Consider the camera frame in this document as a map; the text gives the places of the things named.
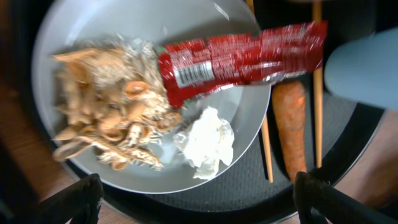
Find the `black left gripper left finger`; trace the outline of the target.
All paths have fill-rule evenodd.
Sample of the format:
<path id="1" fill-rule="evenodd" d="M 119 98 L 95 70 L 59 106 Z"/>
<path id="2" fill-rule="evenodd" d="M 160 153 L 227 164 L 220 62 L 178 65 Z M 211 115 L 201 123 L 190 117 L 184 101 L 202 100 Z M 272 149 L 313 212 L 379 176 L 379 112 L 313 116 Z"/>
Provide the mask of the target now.
<path id="1" fill-rule="evenodd" d="M 40 203 L 29 222 L 97 224 L 103 196 L 99 175 L 90 174 Z"/>

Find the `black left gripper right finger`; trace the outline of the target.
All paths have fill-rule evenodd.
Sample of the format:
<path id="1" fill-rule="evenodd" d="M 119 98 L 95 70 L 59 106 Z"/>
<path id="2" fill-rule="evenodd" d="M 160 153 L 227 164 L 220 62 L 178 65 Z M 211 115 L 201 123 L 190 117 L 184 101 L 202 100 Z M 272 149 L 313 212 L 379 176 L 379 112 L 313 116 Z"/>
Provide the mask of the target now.
<path id="1" fill-rule="evenodd" d="M 359 203 L 357 200 L 298 172 L 294 182 L 294 203 L 301 223 L 397 223 L 397 220 Z"/>

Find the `white tissue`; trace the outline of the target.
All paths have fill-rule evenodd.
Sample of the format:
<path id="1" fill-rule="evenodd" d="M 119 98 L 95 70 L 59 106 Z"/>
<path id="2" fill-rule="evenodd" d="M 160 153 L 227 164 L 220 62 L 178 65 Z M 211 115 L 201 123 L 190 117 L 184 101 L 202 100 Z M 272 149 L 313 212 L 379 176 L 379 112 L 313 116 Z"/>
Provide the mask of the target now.
<path id="1" fill-rule="evenodd" d="M 218 110 L 206 107 L 189 127 L 174 135 L 174 145 L 195 169 L 194 179 L 211 180 L 222 162 L 230 166 L 234 156 L 234 131 L 218 116 Z"/>

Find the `light blue cup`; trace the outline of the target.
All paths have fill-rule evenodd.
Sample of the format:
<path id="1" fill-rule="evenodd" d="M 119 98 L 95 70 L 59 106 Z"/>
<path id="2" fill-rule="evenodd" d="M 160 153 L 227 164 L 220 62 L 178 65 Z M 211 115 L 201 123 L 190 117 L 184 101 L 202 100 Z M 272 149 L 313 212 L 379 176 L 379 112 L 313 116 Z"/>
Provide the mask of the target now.
<path id="1" fill-rule="evenodd" d="M 397 110 L 397 28 L 336 48 L 326 62 L 324 81 L 342 98 Z"/>

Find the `red snack wrapper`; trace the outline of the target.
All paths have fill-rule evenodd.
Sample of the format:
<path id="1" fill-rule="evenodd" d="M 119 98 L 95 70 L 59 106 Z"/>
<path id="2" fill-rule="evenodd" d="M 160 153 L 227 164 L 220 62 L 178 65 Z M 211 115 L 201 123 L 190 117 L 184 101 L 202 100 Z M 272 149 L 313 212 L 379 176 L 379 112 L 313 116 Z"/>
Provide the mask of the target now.
<path id="1" fill-rule="evenodd" d="M 238 85 L 277 83 L 310 73 L 323 62 L 328 24 L 307 22 L 254 34 L 226 34 L 158 48 L 169 103 Z"/>

